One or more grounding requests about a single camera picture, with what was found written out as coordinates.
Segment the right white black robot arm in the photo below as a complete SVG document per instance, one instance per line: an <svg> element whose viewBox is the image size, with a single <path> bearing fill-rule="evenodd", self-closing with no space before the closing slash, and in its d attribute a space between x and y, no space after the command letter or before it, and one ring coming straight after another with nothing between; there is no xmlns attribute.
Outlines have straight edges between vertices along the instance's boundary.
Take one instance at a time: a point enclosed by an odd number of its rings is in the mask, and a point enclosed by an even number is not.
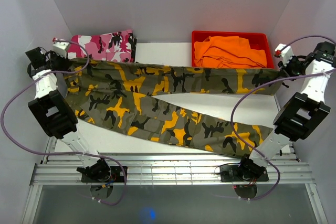
<svg viewBox="0 0 336 224"><path fill-rule="evenodd" d="M335 70L335 44L320 42L307 56L295 56L291 47L280 44L276 56L281 77L304 77L302 89L296 92L276 115L274 129L237 167L242 180L258 179L278 151L285 145L306 139L330 113L324 93L330 74Z"/></svg>

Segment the yellow camouflage trousers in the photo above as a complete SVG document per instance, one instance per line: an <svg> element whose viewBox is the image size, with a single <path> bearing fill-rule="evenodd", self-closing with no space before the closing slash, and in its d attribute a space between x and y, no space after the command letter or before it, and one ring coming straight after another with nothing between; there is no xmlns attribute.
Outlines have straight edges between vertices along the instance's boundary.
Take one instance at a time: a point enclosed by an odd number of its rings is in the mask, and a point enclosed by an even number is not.
<svg viewBox="0 0 336 224"><path fill-rule="evenodd" d="M271 132L262 125L230 122L179 104L187 94L249 91L272 96L275 69L221 69L73 59L64 81L77 118L123 135L166 145L242 157Z"/></svg>

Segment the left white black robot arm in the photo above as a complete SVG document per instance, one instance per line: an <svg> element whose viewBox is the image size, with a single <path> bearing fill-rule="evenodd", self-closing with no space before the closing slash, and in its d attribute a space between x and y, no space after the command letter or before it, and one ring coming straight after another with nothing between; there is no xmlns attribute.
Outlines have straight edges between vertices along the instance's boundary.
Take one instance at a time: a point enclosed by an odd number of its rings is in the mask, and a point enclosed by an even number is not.
<svg viewBox="0 0 336 224"><path fill-rule="evenodd" d="M48 136L61 140L77 152L82 162L78 172L93 181L106 182L111 177L111 168L79 133L77 117L57 88L57 75L50 73L69 71L69 60L53 51L43 52L40 47L25 54L30 60L27 72L36 81L35 98L28 103L32 114Z"/></svg>

